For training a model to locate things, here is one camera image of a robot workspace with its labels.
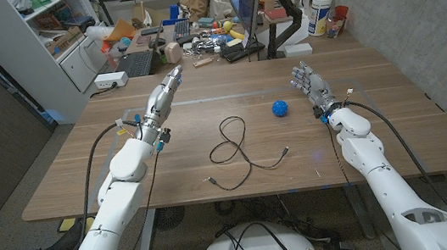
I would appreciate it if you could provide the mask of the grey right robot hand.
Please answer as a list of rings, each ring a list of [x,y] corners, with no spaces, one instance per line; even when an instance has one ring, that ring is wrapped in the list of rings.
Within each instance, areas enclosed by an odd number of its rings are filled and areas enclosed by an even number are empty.
[[[291,84],[310,100],[317,119],[329,119],[334,111],[341,108],[342,103],[335,98],[329,84],[304,61],[293,67],[292,76]]]

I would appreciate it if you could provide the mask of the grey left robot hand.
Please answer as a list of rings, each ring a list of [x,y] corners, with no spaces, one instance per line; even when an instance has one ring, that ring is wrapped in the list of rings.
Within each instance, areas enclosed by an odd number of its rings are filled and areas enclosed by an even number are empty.
[[[136,136],[140,140],[153,144],[158,137],[159,129],[167,120],[171,104],[182,76],[182,66],[173,68],[156,86],[147,100],[142,123],[137,128]]]

